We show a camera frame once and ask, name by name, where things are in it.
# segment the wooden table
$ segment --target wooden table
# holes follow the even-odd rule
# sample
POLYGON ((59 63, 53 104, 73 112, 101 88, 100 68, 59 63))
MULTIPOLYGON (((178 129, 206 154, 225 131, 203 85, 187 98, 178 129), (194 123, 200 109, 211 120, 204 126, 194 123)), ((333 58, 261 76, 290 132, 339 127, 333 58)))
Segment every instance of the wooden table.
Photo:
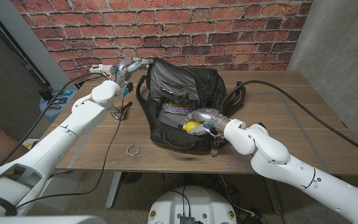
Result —
MULTIPOLYGON (((133 74, 131 81, 134 86, 144 74, 145 71, 133 74)), ((354 135, 299 72, 220 71, 219 74, 223 77, 228 91, 235 87, 236 81, 257 79, 273 83, 291 94, 323 121, 356 141, 354 135)), ((69 116, 72 104, 77 99, 89 94, 101 82, 102 80, 86 82, 46 134, 69 116)), ((147 96, 145 83, 141 92, 147 96)), ((121 105, 121 99, 116 101, 116 106, 121 105)), ((125 97, 124 104, 129 101, 132 101, 133 105, 127 110, 126 118, 121 122, 112 142, 105 169, 133 172, 254 173, 250 165, 251 156, 238 154, 230 144, 219 151, 218 157, 180 153, 156 145, 150 140, 149 124, 135 98, 135 90, 125 97), (134 157, 126 155, 126 147, 131 144, 140 146, 140 152, 134 157)), ((358 175, 358 149, 319 124, 294 102, 269 86, 247 85, 244 107, 232 118, 245 121, 248 126, 264 123, 271 137, 286 145, 290 154, 312 166, 334 175, 358 175)), ((94 128, 71 169, 101 169, 117 125, 118 121, 109 114, 102 124, 94 128)), ((57 169, 67 169, 83 138, 84 136, 63 158, 57 169)))

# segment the yellow object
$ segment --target yellow object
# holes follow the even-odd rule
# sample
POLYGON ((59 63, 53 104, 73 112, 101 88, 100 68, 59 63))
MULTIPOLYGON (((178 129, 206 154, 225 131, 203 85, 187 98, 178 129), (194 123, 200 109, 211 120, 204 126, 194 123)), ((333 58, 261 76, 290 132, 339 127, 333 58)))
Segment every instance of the yellow object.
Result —
POLYGON ((199 121, 189 121, 185 125, 183 125, 183 129, 187 132, 190 132, 195 127, 199 126, 200 124, 201 124, 201 122, 199 122, 199 121))

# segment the gray wall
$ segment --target gray wall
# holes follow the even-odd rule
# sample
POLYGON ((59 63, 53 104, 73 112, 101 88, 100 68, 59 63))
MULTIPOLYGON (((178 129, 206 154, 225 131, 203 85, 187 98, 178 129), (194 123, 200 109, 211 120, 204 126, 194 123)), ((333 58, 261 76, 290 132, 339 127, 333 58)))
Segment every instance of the gray wall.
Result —
POLYGON ((301 72, 358 138, 358 1, 314 0, 287 70, 301 72))

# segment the red brick wall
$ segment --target red brick wall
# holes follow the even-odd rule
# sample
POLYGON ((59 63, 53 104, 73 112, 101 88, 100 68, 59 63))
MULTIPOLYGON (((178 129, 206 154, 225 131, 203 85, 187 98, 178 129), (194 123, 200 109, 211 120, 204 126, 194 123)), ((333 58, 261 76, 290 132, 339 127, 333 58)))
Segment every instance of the red brick wall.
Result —
POLYGON ((69 77, 125 56, 285 70, 311 1, 12 0, 69 77))

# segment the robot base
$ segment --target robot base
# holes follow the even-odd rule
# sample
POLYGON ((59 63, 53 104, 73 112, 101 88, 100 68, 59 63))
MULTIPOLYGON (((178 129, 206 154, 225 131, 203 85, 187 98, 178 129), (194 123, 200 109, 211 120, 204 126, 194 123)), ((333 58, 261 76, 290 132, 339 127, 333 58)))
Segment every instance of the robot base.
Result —
MULTIPOLYGON (((184 187, 173 189, 183 193, 184 187)), ((221 195, 206 187, 195 185, 186 186, 184 195, 190 203, 191 217, 189 217, 189 204, 186 198, 185 216, 183 216, 182 195, 173 191, 163 194, 152 205, 148 224, 169 224, 169 223, 203 223, 203 224, 235 224, 237 223, 231 204, 221 195)))

